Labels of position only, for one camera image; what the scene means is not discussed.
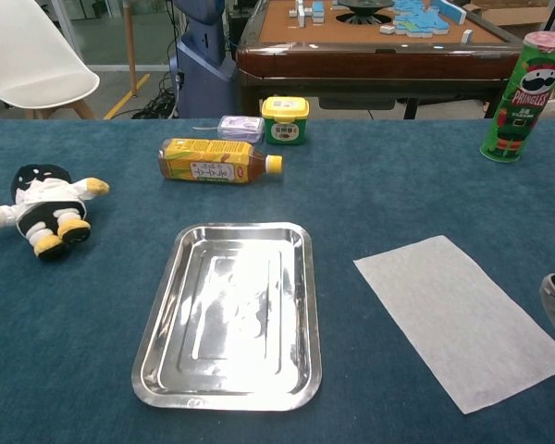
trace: blue carpet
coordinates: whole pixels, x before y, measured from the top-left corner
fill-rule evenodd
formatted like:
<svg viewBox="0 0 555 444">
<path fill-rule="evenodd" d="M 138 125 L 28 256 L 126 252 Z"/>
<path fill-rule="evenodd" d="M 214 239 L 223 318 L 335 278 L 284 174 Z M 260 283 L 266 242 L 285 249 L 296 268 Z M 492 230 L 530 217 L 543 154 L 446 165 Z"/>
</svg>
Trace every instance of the blue carpet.
<svg viewBox="0 0 555 444">
<path fill-rule="evenodd" d="M 555 377 L 464 416 L 352 263 L 438 234 L 470 254 L 555 338 L 538 298 L 555 271 L 555 120 L 523 159 L 479 152 L 489 121 L 310 121 L 283 178 L 164 180 L 172 136 L 215 121 L 0 121 L 0 204 L 20 165 L 111 185 L 91 238 L 58 264 L 0 231 L 0 443 L 555 443 Z M 289 413 L 173 411 L 130 373 L 171 245 L 205 222 L 289 221 L 314 246 L 323 382 Z"/>
</svg>

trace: plush toy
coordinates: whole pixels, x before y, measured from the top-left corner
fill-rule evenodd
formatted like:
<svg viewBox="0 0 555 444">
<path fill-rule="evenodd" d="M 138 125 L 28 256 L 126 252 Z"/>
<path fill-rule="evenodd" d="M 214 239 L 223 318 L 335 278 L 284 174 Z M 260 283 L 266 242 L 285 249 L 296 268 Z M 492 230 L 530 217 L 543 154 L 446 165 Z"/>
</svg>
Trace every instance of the plush toy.
<svg viewBox="0 0 555 444">
<path fill-rule="evenodd" d="M 0 206 L 0 228 L 16 225 L 37 257 L 54 260 L 67 245 L 88 239 L 84 201 L 107 194 L 109 185 L 95 178 L 72 183 L 56 165 L 26 165 L 13 178 L 10 192 L 15 204 Z"/>
</svg>

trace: metal tray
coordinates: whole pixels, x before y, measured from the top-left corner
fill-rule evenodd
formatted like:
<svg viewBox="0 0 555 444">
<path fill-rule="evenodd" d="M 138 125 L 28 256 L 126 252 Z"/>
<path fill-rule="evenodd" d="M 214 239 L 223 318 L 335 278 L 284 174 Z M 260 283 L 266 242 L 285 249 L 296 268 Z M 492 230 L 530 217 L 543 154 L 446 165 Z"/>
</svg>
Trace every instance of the metal tray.
<svg viewBox="0 0 555 444">
<path fill-rule="evenodd" d="M 289 223 L 177 236 L 131 380 L 156 407 L 286 411 L 321 383 L 311 240 Z"/>
</svg>

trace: yellow lid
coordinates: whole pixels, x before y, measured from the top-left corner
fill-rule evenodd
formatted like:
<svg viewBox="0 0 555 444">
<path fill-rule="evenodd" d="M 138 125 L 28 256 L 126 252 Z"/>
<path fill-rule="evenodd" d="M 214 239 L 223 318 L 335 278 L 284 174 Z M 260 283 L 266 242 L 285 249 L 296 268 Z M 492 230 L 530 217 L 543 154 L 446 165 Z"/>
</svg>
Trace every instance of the yellow lid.
<svg viewBox="0 0 555 444">
<path fill-rule="evenodd" d="M 266 157 L 265 171 L 269 174 L 281 174 L 281 155 L 269 155 Z"/>
<path fill-rule="evenodd" d="M 297 118 L 308 118 L 310 106 L 302 97 L 269 97 L 263 102 L 261 115 L 277 123 L 292 123 Z"/>
</svg>

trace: tray rim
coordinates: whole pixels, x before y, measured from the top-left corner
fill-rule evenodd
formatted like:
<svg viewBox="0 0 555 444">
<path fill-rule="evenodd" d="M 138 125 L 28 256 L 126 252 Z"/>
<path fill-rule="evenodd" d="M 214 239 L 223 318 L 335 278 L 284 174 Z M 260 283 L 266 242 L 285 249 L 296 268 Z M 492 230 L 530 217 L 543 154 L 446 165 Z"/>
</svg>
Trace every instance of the tray rim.
<svg viewBox="0 0 555 444">
<path fill-rule="evenodd" d="M 297 393 L 271 394 L 267 398 L 276 401 L 275 405 L 267 405 L 263 393 L 248 393 L 246 396 L 232 395 L 232 400 L 228 405 L 226 397 L 230 395 L 198 395 L 198 394 L 171 394 L 164 395 L 154 393 L 147 388 L 142 380 L 142 368 L 146 361 L 148 352 L 153 342 L 153 334 L 156 326 L 160 322 L 160 308 L 167 298 L 170 288 L 170 277 L 173 273 L 175 264 L 179 262 L 181 244 L 183 239 L 192 231 L 199 228 L 224 228 L 224 229 L 247 229 L 247 228 L 266 228 L 266 229 L 289 229 L 296 232 L 302 239 L 302 257 L 304 261 L 304 282 L 305 282 L 305 310 L 306 325 L 308 326 L 308 359 L 309 376 L 306 384 Z M 144 328 L 140 346 L 136 353 L 132 371 L 131 383 L 136 396 L 143 402 L 153 407 L 160 408 L 185 408 L 185 409 L 205 409 L 205 410 L 234 410 L 234 411 L 265 411 L 265 412 L 286 412 L 302 407 L 310 401 L 318 391 L 323 377 L 321 365 L 320 338 L 318 331 L 318 313 L 316 309 L 316 289 L 315 289 L 315 268 L 313 264 L 312 242 L 308 232 L 301 226 L 290 222 L 265 222 L 265 223 L 207 223 L 195 224 L 184 228 L 175 238 L 170 254 L 166 261 L 160 284 L 154 295 L 153 306 L 148 316 L 148 321 Z"/>
</svg>

